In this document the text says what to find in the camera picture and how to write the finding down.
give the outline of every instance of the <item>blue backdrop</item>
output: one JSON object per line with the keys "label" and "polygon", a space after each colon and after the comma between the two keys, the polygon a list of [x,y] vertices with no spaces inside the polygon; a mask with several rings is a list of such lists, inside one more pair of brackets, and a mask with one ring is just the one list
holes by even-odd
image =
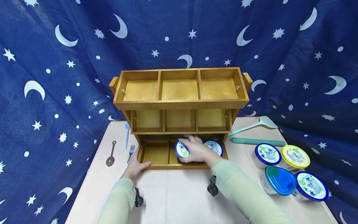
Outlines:
{"label": "blue backdrop", "polygon": [[240,116],[272,118],[356,223],[357,15],[349,0],[2,1],[0,223],[65,222],[124,119],[108,88],[121,70],[231,66],[254,80]]}

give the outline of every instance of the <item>sleeve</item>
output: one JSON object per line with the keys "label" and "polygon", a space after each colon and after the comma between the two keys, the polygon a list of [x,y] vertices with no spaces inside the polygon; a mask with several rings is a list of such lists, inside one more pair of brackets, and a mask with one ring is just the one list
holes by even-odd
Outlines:
{"label": "sleeve", "polygon": [[212,172],[220,192],[235,203],[251,224],[291,224],[276,203],[228,160],[217,162]]}
{"label": "sleeve", "polygon": [[122,178],[113,186],[98,224],[127,224],[135,202],[133,181]]}

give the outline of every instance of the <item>black clamp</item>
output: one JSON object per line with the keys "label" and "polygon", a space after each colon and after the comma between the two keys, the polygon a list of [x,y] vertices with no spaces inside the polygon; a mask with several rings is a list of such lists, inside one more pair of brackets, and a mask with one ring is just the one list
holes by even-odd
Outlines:
{"label": "black clamp", "polygon": [[218,187],[215,185],[216,183],[216,176],[212,175],[210,177],[210,184],[208,186],[208,192],[212,195],[215,196],[219,193]]}
{"label": "black clamp", "polygon": [[136,195],[135,195],[135,206],[136,207],[139,207],[139,206],[142,206],[143,204],[143,198],[139,195],[139,190],[138,188],[134,188],[135,189],[135,192],[136,192]]}

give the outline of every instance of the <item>wooden shelf organizer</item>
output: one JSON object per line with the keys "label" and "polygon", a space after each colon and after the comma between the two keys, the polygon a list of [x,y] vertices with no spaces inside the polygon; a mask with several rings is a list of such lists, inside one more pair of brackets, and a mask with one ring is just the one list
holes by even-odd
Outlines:
{"label": "wooden shelf organizer", "polygon": [[110,89],[122,110],[149,169],[205,169],[203,163],[182,163],[174,152],[177,138],[196,134],[222,143],[249,101],[252,80],[240,68],[190,68],[122,71]]}

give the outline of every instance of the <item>table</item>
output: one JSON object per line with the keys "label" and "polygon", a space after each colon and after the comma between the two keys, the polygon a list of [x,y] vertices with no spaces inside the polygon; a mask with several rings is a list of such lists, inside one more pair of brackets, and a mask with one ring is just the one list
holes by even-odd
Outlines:
{"label": "table", "polygon": [[[233,129],[243,128],[258,122],[258,117],[237,118]],[[82,187],[73,204],[66,224],[95,224],[105,205],[109,192],[123,173],[131,144],[138,145],[134,135],[129,136],[125,150],[125,121],[113,121],[103,136]],[[278,129],[258,126],[236,134],[238,138],[282,140]],[[252,160],[255,145],[225,142],[229,160],[240,167],[253,181],[260,185],[263,169],[257,168]],[[113,166],[106,166],[112,142],[117,141]],[[130,224],[249,224],[234,204],[221,193],[213,197],[207,192],[210,170],[147,170],[135,183],[144,198],[141,207],[134,207]],[[292,196],[274,195],[271,198],[298,224],[337,224],[336,219],[324,202],[298,201]]]}

